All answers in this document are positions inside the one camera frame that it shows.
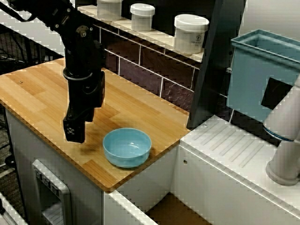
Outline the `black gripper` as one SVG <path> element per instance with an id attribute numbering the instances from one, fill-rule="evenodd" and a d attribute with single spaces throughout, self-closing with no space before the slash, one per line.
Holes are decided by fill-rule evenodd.
<path id="1" fill-rule="evenodd" d="M 94 70 L 86 77 L 78 77 L 63 70 L 68 82 L 69 105 L 63 119 L 68 142 L 85 141 L 85 122 L 92 122 L 95 108 L 100 108 L 105 96 L 105 73 Z"/>

